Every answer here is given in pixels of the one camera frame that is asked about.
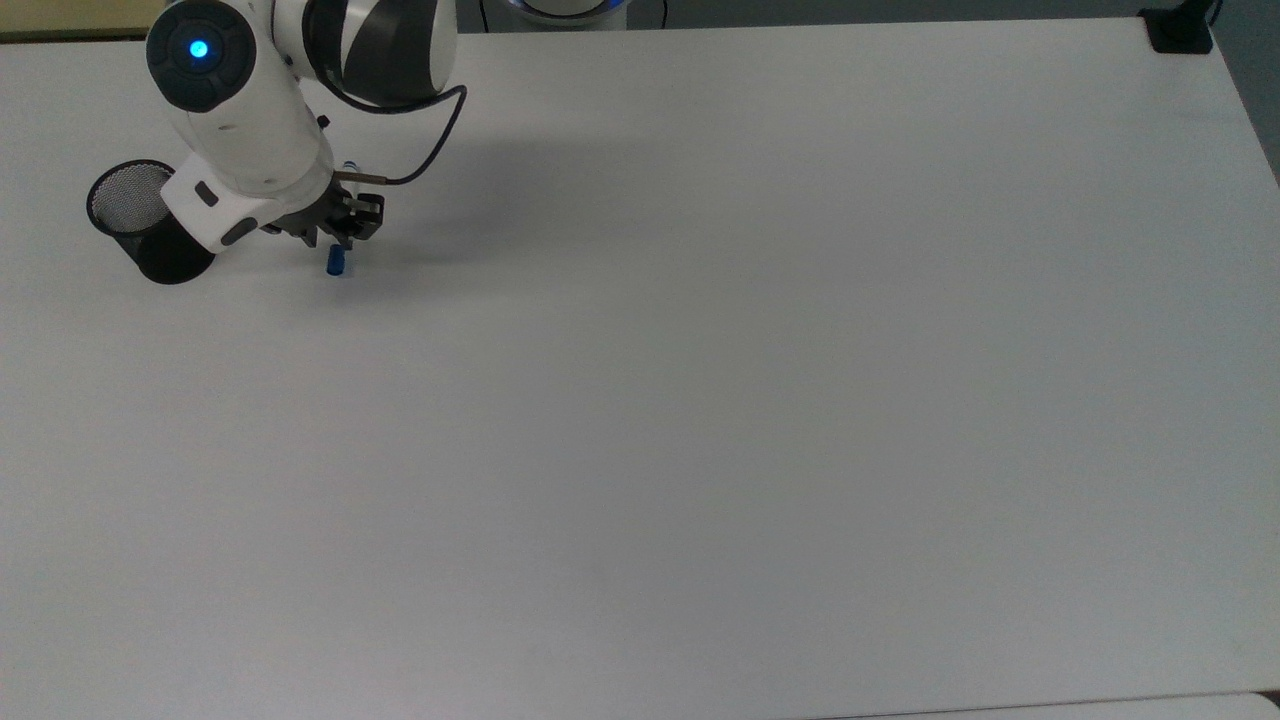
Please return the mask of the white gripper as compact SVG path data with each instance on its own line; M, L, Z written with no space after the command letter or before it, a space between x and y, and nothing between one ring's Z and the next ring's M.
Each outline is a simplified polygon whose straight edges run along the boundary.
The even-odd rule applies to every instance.
M261 228L316 249L323 234L334 236L334 213L338 243L371 238L384 222L385 199L339 190L335 208L314 205L329 190L333 176L333 164L319 163L293 184L269 184L265 195L257 196L224 183L207 163L183 163L161 187L161 197L186 232L212 254Z

